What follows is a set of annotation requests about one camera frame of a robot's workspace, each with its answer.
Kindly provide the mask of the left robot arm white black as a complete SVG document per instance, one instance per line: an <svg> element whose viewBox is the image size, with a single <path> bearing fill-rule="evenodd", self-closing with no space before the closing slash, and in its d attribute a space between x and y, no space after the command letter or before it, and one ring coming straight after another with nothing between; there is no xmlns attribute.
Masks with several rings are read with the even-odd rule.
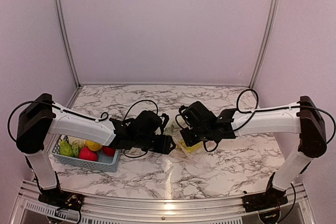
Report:
<svg viewBox="0 0 336 224"><path fill-rule="evenodd" d="M114 119L107 113L97 118L54 102L48 93L17 105L8 118L11 119L19 109L22 111L18 117L17 135L8 135L28 160L40 192L56 206L63 205L67 198L44 150L44 142L51 135L77 137L117 150L138 148L164 155L176 148L172 137L164 134L169 121L165 113L159 115L144 110L129 120Z"/></svg>

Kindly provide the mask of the green fake pear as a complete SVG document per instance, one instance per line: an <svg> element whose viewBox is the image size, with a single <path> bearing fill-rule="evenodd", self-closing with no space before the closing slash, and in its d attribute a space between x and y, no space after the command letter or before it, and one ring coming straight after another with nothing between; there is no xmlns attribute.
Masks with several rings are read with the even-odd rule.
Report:
<svg viewBox="0 0 336 224"><path fill-rule="evenodd" d="M74 157L73 154L72 146L65 140L62 140L60 142L60 155Z"/></svg>

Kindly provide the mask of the white green fake cabbage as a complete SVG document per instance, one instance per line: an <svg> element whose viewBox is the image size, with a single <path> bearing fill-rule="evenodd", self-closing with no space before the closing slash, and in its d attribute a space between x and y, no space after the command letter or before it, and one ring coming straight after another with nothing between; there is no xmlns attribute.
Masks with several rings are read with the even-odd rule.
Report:
<svg viewBox="0 0 336 224"><path fill-rule="evenodd" d="M72 148L72 152L74 154L74 157L78 158L80 151L86 146L85 140L69 140L69 144Z"/></svg>

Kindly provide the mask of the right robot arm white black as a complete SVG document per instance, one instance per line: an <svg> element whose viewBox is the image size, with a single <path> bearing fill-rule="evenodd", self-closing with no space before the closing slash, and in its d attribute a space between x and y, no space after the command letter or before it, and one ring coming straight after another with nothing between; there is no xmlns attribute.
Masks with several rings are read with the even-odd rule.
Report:
<svg viewBox="0 0 336 224"><path fill-rule="evenodd" d="M260 203L271 207L311 161L327 151L330 140L326 137L322 114L328 115L328 112L316 107L309 96L301 96L298 102L272 108L250 111L242 111L239 107L224 109L219 116L196 101L179 108L179 116L187 124L180 134L188 147L208 141L218 144L221 140L251 134L298 134L299 144L270 177L266 191L260 195Z"/></svg>

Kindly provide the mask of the yellow fake bell pepper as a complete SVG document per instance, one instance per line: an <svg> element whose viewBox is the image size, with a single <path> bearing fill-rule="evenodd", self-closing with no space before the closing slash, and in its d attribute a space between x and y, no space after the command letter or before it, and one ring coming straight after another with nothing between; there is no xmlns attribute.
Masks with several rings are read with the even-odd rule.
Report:
<svg viewBox="0 0 336 224"><path fill-rule="evenodd" d="M88 149L90 149L93 152L97 152L102 149L102 145L99 143L96 143L94 141L86 140L85 145Z"/></svg>

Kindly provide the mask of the clear zip top bag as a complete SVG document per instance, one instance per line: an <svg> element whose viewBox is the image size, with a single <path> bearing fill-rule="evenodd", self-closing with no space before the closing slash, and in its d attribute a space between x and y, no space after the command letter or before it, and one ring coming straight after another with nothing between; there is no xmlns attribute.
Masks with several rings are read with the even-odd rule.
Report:
<svg viewBox="0 0 336 224"><path fill-rule="evenodd" d="M180 134L180 129L181 128L177 125L174 119L169 119L164 133L170 135L173 138L173 141L176 144L176 148L179 152L183 153L183 156L189 160L189 162L196 164L196 156L202 152L203 144L200 142L192 147L188 147Z"/></svg>

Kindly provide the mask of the red fake apple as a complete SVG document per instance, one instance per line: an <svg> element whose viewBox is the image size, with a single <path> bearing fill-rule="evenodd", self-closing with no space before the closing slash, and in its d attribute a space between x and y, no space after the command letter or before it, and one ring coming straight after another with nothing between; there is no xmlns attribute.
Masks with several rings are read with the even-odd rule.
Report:
<svg viewBox="0 0 336 224"><path fill-rule="evenodd" d="M93 161L93 162L96 162L99 159L98 154L90 150L88 147L84 147L79 152L79 158L83 160L87 160L87 161Z"/></svg>
<svg viewBox="0 0 336 224"><path fill-rule="evenodd" d="M102 150L107 156L114 156L116 152L116 149L107 146L104 146Z"/></svg>

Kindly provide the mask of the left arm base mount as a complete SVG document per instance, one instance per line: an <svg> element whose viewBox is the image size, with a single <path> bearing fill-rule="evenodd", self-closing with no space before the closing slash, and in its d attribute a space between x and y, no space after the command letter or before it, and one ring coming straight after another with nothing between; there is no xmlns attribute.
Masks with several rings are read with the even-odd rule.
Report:
<svg viewBox="0 0 336 224"><path fill-rule="evenodd" d="M83 195L78 193L72 193L69 191L62 190L59 183L57 183L56 188L53 189L42 189L42 187L37 183L38 189L40 191L38 200L40 202L46 203L57 207L58 210L70 209L74 211L80 211L83 203Z"/></svg>

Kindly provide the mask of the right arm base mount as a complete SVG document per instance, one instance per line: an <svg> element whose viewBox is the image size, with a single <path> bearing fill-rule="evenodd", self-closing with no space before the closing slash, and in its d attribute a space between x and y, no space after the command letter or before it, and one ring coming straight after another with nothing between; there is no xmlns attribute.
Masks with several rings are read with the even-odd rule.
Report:
<svg viewBox="0 0 336 224"><path fill-rule="evenodd" d="M272 182L269 182L264 192L245 195L242 198L243 207L246 212L280 207L288 203L288 198L285 194L285 191L275 189Z"/></svg>

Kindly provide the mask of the yellow fake banana bunch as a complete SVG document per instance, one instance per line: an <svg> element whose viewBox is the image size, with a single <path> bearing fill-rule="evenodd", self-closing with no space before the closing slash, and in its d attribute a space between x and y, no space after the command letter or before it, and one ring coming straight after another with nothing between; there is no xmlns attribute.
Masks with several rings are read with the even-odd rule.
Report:
<svg viewBox="0 0 336 224"><path fill-rule="evenodd" d="M203 147L203 144L202 143L197 143L196 145L193 145L191 147L188 147L186 146L185 142L184 141L179 141L177 143L178 147L181 148L182 150L188 152L188 153L195 153L197 152L200 148Z"/></svg>

